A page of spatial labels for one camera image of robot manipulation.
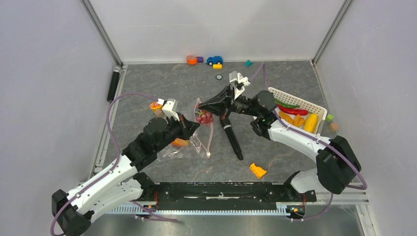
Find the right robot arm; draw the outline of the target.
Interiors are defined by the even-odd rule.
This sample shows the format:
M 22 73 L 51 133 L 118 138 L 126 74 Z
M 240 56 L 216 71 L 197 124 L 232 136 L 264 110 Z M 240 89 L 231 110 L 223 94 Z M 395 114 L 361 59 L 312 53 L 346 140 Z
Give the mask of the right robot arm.
M 215 97 L 199 104 L 199 109 L 219 117 L 234 148 L 239 150 L 230 121 L 230 113 L 253 116 L 253 131 L 267 140 L 285 144 L 312 159 L 316 167 L 309 171 L 298 171 L 285 182 L 284 195 L 291 201 L 298 200 L 312 190 L 326 190 L 341 194 L 345 188 L 353 188 L 351 181 L 358 177 L 365 190 L 367 185 L 360 174 L 361 165 L 349 142 L 341 137 L 323 137 L 300 129 L 284 121 L 278 115 L 273 93 L 262 90 L 253 98 L 235 96 L 232 86 L 226 86 Z

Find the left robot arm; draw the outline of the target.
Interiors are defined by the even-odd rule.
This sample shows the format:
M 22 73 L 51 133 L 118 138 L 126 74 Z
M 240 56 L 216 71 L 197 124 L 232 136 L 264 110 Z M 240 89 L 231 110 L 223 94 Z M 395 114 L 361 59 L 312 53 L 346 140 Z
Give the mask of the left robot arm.
M 188 140 L 200 124 L 183 114 L 169 118 L 152 118 L 143 131 L 105 169 L 83 184 L 65 192 L 52 194 L 53 222 L 50 234 L 58 224 L 63 236 L 80 236 L 106 210 L 124 202 L 154 196 L 154 186 L 134 181 L 129 187 L 122 181 L 138 174 L 157 159 L 157 155 L 175 139 Z

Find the clear polka dot zip bag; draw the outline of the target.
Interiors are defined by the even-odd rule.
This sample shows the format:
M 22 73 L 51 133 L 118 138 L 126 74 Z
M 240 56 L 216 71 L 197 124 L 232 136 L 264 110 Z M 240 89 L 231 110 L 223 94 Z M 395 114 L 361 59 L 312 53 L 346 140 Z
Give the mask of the clear polka dot zip bag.
M 195 121 L 195 111 L 198 108 L 198 105 L 201 103 L 201 99 L 198 97 L 194 101 L 192 101 L 189 105 L 184 107 L 181 112 L 185 115 L 185 117 L 190 121 Z M 210 126 L 206 126 L 201 124 L 200 127 L 196 130 L 194 135 L 189 139 L 189 145 L 186 147 L 175 147 L 173 145 L 169 145 L 163 151 L 163 157 L 169 158 L 188 158 L 188 157 L 196 157 L 196 158 L 210 158 L 210 146 L 213 140 L 214 135 L 214 124 L 212 123 Z

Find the red grape bunch toy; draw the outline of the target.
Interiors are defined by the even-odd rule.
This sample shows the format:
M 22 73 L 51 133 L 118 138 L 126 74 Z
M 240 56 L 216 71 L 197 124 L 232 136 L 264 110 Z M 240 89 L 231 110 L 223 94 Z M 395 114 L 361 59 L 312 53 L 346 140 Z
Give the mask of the red grape bunch toy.
M 205 110 L 197 109 L 195 111 L 195 115 L 196 115 L 195 120 L 199 124 L 210 126 L 214 121 L 213 114 Z

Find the orange red mango toy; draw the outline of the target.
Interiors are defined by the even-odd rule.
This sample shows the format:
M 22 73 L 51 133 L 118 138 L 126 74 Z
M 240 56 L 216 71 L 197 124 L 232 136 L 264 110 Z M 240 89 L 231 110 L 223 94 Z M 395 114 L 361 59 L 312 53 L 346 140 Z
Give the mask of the orange red mango toy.
M 176 138 L 174 141 L 171 142 L 171 145 L 175 146 L 175 147 L 186 147 L 189 145 L 189 141 L 188 140 L 183 140 L 180 138 Z

